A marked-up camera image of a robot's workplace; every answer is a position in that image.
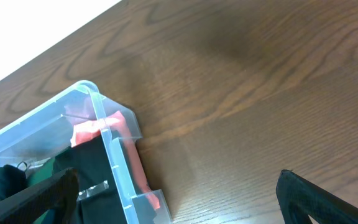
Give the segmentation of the dark green garment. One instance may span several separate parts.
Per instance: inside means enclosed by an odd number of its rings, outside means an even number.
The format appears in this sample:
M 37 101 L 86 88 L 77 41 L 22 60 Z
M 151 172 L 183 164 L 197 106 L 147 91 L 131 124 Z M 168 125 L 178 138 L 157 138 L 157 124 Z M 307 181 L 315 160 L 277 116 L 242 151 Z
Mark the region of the dark green garment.
M 53 175 L 54 157 L 30 163 L 26 171 L 27 185 L 33 186 Z

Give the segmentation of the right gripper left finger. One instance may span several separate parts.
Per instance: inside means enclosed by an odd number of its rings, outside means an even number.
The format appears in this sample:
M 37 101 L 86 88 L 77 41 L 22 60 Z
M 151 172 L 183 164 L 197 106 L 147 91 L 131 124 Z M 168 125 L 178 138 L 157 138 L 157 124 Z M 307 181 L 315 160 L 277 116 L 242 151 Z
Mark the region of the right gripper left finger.
M 33 223 L 53 211 L 46 223 L 70 223 L 79 193 L 77 171 L 67 168 L 0 202 L 0 223 Z

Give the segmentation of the black hoodie garment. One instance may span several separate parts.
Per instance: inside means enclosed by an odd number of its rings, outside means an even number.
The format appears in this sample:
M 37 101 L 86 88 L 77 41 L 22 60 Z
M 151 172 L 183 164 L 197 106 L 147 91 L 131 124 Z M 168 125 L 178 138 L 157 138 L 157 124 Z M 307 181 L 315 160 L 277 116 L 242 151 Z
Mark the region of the black hoodie garment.
M 26 188 L 26 174 L 11 165 L 0 167 L 0 201 Z

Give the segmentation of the dark navy pants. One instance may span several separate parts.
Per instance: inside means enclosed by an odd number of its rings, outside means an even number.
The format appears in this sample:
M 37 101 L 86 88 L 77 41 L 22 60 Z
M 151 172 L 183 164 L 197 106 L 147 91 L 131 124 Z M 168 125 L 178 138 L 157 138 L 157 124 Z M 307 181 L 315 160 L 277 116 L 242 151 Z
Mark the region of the dark navy pants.
M 75 147 L 68 147 L 55 157 L 53 172 L 72 167 L 77 170 L 79 191 L 107 181 L 109 187 L 80 200 L 73 212 L 72 223 L 125 223 L 126 217 L 109 165 L 101 136 Z

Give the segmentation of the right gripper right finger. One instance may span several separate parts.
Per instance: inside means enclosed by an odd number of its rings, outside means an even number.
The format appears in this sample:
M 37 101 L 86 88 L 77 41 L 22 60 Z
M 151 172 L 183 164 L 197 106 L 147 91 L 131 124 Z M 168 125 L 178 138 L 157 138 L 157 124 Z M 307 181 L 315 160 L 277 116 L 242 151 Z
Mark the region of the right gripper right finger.
M 282 170 L 276 196 L 285 223 L 358 224 L 358 208 L 300 177 Z

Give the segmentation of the salmon pink garment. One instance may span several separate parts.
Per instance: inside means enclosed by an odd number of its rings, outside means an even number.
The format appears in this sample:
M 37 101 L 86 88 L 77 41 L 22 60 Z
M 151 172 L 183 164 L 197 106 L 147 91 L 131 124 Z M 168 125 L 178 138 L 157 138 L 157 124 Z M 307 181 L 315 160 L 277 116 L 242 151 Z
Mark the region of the salmon pink garment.
M 148 186 L 147 179 L 135 147 L 135 142 L 121 112 L 117 111 L 111 116 L 100 120 L 85 120 L 80 117 L 78 122 L 73 126 L 73 135 L 70 139 L 70 147 L 78 146 L 101 136 L 99 129 L 105 127 L 109 127 L 115 137 L 118 138 L 119 147 L 115 147 L 113 151 L 120 151 L 124 153 L 127 165 L 131 167 L 130 175 L 131 181 L 134 184 L 134 190 L 136 191 L 136 194 L 142 195 L 142 197 L 137 197 L 134 203 L 142 204 L 146 213 L 152 213 L 153 211 L 160 209 L 160 200 L 154 193 L 152 193 L 150 187 Z M 108 182 L 103 181 L 88 190 L 82 191 L 83 194 L 80 195 L 80 200 L 100 193 L 108 187 Z

